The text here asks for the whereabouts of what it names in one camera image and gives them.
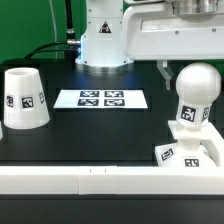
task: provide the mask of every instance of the black and white pattern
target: black and white pattern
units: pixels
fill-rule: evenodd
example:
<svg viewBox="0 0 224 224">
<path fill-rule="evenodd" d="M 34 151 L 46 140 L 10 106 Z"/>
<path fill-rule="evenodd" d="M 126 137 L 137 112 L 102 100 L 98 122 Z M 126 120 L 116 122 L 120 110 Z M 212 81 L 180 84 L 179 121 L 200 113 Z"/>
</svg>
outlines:
<svg viewBox="0 0 224 224">
<path fill-rule="evenodd" d="M 184 162 L 186 167 L 199 167 L 198 159 L 185 159 Z"/>
<path fill-rule="evenodd" d="M 27 109 L 27 108 L 33 108 L 34 103 L 33 103 L 33 97 L 22 97 L 22 108 Z"/>
<path fill-rule="evenodd" d="M 161 155 L 162 161 L 165 161 L 165 160 L 169 159 L 173 155 L 174 155 L 173 148 L 168 149 L 166 152 L 164 152 Z"/>
<path fill-rule="evenodd" d="M 78 101 L 78 106 L 98 106 L 99 105 L 99 100 L 98 99 L 80 99 Z"/>
<path fill-rule="evenodd" d="M 105 107 L 124 107 L 125 101 L 123 99 L 104 100 Z"/>
<path fill-rule="evenodd" d="M 182 112 L 181 112 L 181 118 L 186 121 L 194 123 L 196 111 L 197 110 L 195 108 L 183 106 Z"/>
<path fill-rule="evenodd" d="M 202 121 L 205 121 L 206 119 L 208 119 L 208 117 L 209 117 L 209 111 L 210 111 L 210 108 L 209 108 L 209 107 L 206 107 L 206 108 L 204 109 L 204 113 L 203 113 Z"/>
<path fill-rule="evenodd" d="M 100 91 L 81 91 L 80 97 L 99 97 Z"/>
<path fill-rule="evenodd" d="M 6 105 L 8 107 L 12 107 L 13 108 L 13 97 L 12 96 L 6 96 Z"/>
<path fill-rule="evenodd" d="M 44 93 L 43 92 L 39 93 L 39 97 L 40 97 L 41 104 L 43 104 L 45 102 Z"/>
<path fill-rule="evenodd" d="M 105 91 L 104 97 L 124 97 L 123 91 Z"/>
</svg>

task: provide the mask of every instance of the white spherical object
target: white spherical object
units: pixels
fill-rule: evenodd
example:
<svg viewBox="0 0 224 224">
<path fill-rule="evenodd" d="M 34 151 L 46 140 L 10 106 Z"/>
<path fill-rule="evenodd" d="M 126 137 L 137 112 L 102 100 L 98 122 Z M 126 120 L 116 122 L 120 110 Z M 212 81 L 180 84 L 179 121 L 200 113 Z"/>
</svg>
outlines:
<svg viewBox="0 0 224 224">
<path fill-rule="evenodd" d="M 194 63 L 185 67 L 176 82 L 179 95 L 177 121 L 189 129 L 207 125 L 212 102 L 221 91 L 221 76 L 211 65 Z"/>
<path fill-rule="evenodd" d="M 206 63 L 185 67 L 176 82 L 179 97 L 190 104 L 211 106 L 221 91 L 219 72 Z"/>
</svg>

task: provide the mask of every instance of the white platform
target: white platform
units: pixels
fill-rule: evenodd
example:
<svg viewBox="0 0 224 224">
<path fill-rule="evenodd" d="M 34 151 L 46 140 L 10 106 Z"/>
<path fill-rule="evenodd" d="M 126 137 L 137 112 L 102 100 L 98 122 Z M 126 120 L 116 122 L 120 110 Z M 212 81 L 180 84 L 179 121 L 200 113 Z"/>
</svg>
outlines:
<svg viewBox="0 0 224 224">
<path fill-rule="evenodd" d="M 0 194 L 224 195 L 224 168 L 5 166 Z"/>
</svg>

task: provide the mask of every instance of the white ball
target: white ball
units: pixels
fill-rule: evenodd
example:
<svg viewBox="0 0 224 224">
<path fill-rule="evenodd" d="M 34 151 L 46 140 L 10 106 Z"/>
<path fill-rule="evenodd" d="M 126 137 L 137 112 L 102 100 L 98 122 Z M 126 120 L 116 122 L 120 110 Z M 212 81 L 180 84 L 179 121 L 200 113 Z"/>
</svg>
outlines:
<svg viewBox="0 0 224 224">
<path fill-rule="evenodd" d="M 206 63 L 193 63 L 185 67 L 176 81 L 179 97 L 192 105 L 211 106 L 221 91 L 219 72 Z"/>
</svg>

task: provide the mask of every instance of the white pedestal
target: white pedestal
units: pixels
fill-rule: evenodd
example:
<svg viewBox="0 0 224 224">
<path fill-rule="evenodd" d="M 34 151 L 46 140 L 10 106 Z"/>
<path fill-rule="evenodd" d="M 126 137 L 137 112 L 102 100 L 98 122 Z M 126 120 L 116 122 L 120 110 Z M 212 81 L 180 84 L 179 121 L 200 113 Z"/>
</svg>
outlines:
<svg viewBox="0 0 224 224">
<path fill-rule="evenodd" d="M 183 128 L 177 121 L 168 124 L 178 142 L 156 147 L 159 166 L 208 168 L 224 165 L 224 140 L 211 123 L 196 131 Z"/>
</svg>

